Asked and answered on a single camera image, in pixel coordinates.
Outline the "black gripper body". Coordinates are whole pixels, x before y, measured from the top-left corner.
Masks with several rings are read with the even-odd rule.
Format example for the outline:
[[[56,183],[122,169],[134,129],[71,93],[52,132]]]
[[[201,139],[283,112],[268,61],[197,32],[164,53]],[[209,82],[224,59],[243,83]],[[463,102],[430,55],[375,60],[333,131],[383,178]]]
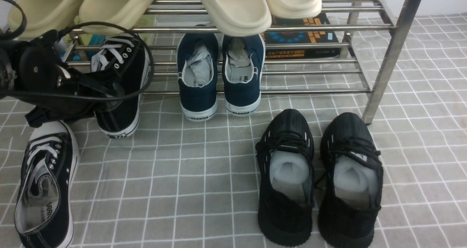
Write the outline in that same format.
[[[1,97],[34,106],[25,115],[30,127],[90,118],[113,104],[102,98],[124,96],[121,77],[112,70],[82,73],[65,63],[55,49],[58,38],[57,30],[31,41],[15,40],[12,33],[1,35]]]

